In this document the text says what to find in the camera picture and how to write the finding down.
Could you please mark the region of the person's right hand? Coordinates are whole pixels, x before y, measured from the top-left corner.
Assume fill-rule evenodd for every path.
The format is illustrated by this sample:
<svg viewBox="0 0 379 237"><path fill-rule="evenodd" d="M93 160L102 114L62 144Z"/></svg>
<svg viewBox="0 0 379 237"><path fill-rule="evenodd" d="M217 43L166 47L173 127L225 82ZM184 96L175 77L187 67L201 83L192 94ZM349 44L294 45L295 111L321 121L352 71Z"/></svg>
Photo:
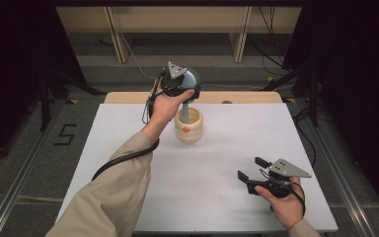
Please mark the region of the person's right hand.
<svg viewBox="0 0 379 237"><path fill-rule="evenodd" d="M263 187L255 187L256 192L270 203L276 218L287 231L304 217L303 205L300 199L304 199L305 195L301 188L300 179L293 177L291 182L293 183L293 194L284 198L275 197Z"/></svg>

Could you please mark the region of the white table board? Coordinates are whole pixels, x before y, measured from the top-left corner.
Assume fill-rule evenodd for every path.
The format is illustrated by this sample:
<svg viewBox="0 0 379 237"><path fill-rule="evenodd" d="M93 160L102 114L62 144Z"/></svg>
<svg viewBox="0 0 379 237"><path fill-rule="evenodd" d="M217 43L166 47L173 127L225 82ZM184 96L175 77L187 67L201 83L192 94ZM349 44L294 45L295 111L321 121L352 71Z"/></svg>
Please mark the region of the white table board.
<svg viewBox="0 0 379 237"><path fill-rule="evenodd" d="M274 163L282 158L312 178L301 180L305 218L320 232L338 230L315 177L286 104L194 104L204 116L203 134L183 143L170 122L151 163L151 181L135 227L136 233L269 233L283 227L262 197L250 195L240 170L265 180L255 157ZM101 104L59 210L114 151L138 131L144 105Z"/></svg>

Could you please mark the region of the light wooden table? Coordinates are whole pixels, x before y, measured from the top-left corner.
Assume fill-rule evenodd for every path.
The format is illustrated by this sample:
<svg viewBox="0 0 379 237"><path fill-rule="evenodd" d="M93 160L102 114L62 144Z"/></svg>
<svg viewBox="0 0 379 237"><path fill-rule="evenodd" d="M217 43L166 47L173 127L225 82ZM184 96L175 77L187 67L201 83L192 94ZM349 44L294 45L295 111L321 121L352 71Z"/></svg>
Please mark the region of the light wooden table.
<svg viewBox="0 0 379 237"><path fill-rule="evenodd" d="M148 92L110 92L105 104L144 104ZM272 104L281 103L282 99L276 92L247 91L207 91L202 92L196 104Z"/></svg>

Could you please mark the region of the metal floor rail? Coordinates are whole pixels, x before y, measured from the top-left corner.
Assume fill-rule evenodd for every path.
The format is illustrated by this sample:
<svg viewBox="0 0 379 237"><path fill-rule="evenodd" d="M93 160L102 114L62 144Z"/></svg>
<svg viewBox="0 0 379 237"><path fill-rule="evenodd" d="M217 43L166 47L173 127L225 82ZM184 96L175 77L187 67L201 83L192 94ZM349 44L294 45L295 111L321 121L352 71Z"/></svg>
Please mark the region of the metal floor rail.
<svg viewBox="0 0 379 237"><path fill-rule="evenodd" d="M38 155L40 154L47 138L48 134L58 118L60 112L64 107L64 100L56 100L54 107L50 113L50 119L48 124L37 135L33 147L29 151L28 156L25 158L23 165L21 166L14 182L11 184L8 192L0 200L0 233L5 226L11 211L13 210L19 194L24 188L26 181L35 166Z"/></svg>
<svg viewBox="0 0 379 237"><path fill-rule="evenodd" d="M323 160L326 162L329 172L333 176L334 184L340 193L344 206L347 209L349 216L353 221L357 232L359 233L359 236L375 237L375 232L369 223L368 217L358 202L358 199L354 195L352 188L346 180L346 177L341 173L341 168L330 149L329 143L325 140L322 132L313 124L310 118L306 118L306 121L308 122L318 146L323 152Z"/></svg>

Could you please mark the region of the black metal stand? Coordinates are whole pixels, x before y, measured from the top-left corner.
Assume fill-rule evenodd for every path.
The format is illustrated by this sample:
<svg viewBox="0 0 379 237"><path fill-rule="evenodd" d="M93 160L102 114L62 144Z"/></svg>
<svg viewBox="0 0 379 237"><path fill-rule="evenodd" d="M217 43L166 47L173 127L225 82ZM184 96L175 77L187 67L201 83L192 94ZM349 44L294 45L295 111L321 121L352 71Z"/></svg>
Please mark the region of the black metal stand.
<svg viewBox="0 0 379 237"><path fill-rule="evenodd" d="M317 96L318 96L318 79L317 72L315 70L315 63L306 59L300 66L293 69L288 74L281 78L271 82L263 88L263 91L273 91L282 84L290 81L293 78L297 78L294 85L294 94L301 96L304 94L304 85L309 85L309 118L314 126L318 126L317 121Z"/></svg>
<svg viewBox="0 0 379 237"><path fill-rule="evenodd" d="M99 91L89 86L85 81L84 76L75 78L60 69L44 70L38 79L38 91L41 105L41 130L45 130L50 123L50 99L48 93L51 92L57 100L65 100L69 95L64 87L65 84L72 84L94 96L106 94L106 92Z"/></svg>

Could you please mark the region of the cream ribbed cup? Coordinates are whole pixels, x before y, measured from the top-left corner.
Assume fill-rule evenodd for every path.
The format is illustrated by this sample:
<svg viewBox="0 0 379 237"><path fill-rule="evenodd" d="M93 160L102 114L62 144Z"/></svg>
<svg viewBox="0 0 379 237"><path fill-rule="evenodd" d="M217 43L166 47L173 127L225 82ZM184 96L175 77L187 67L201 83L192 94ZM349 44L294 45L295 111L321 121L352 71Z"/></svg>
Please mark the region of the cream ribbed cup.
<svg viewBox="0 0 379 237"><path fill-rule="evenodd" d="M197 108L189 108L189 120L183 121L183 112L179 111L174 117L175 134L184 143L194 143L202 137L204 117Z"/></svg>

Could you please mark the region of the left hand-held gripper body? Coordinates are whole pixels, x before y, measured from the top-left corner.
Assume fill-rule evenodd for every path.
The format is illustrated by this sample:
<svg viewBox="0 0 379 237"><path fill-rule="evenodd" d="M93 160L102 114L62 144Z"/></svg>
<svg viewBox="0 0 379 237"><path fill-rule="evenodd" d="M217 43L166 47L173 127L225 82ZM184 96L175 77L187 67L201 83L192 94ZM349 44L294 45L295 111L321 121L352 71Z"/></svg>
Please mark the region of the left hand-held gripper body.
<svg viewBox="0 0 379 237"><path fill-rule="evenodd" d="M172 62L161 72L161 89L170 97L176 97L189 88L189 71Z"/></svg>

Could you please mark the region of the dark curtain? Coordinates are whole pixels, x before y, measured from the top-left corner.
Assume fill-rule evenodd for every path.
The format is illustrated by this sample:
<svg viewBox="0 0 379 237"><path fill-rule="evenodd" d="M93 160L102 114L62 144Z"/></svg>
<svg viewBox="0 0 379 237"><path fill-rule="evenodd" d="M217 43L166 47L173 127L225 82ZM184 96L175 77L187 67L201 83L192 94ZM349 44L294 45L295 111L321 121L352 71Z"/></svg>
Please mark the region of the dark curtain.
<svg viewBox="0 0 379 237"><path fill-rule="evenodd" d="M321 95L379 196L379 0L294 0L286 66L310 60Z"/></svg>
<svg viewBox="0 0 379 237"><path fill-rule="evenodd" d="M47 86L86 80L52 0L0 0L0 149Z"/></svg>

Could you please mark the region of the light wooden desk frame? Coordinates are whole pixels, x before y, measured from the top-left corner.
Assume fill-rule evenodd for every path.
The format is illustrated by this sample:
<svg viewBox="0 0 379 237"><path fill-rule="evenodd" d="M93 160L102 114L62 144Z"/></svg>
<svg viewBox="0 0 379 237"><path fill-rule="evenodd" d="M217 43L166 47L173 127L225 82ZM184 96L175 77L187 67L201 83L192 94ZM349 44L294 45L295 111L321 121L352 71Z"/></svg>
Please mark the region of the light wooden desk frame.
<svg viewBox="0 0 379 237"><path fill-rule="evenodd" d="M299 7L58 7L68 33L109 33L117 61L129 57L137 33L226 34L234 61L242 61L248 34L291 34Z"/></svg>

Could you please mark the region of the person's left hand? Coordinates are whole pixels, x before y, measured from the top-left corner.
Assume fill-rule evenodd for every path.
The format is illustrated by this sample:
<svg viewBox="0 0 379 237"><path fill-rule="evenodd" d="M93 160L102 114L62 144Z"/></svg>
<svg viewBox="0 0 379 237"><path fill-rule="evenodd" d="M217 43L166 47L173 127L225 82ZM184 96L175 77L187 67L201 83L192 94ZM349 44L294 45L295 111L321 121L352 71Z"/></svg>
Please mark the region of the person's left hand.
<svg viewBox="0 0 379 237"><path fill-rule="evenodd" d="M165 93L159 94L154 99L153 113L147 125L152 127L165 126L178 112L180 104L188 100L194 93L193 89L184 91L176 97L170 97Z"/></svg>

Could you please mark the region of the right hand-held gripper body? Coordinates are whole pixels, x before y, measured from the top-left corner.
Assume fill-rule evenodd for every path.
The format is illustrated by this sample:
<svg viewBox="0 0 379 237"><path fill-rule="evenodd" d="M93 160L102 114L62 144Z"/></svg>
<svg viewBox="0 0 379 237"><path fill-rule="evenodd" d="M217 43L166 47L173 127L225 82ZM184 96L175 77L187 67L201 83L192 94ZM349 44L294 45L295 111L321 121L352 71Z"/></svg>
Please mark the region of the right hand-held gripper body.
<svg viewBox="0 0 379 237"><path fill-rule="evenodd" d="M268 168L261 169L266 181L260 182L260 186L270 191L277 198L285 198L291 193L291 179L293 177L310 178L311 174L294 164L278 159Z"/></svg>

